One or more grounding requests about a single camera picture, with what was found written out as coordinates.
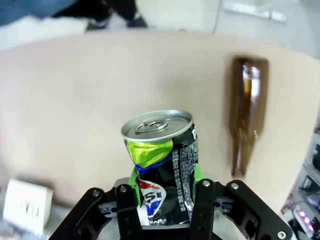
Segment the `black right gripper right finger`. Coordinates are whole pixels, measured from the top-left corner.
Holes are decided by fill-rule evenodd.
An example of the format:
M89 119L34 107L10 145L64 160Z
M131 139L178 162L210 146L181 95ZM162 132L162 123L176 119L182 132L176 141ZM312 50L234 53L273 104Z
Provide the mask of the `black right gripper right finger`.
M208 178L197 179L195 170L185 172L194 198L188 240L216 240L215 212L229 219L247 240L289 240L291 228L243 181L226 185Z

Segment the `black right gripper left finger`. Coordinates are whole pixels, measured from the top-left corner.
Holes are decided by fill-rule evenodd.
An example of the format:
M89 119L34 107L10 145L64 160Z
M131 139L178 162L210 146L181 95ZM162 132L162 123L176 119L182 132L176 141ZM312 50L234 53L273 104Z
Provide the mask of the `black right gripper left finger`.
M121 240L140 240L142 226L137 206L141 198L137 178L137 171L133 170L128 179L118 179L107 192L97 187L87 190L49 238L96 240L116 218Z

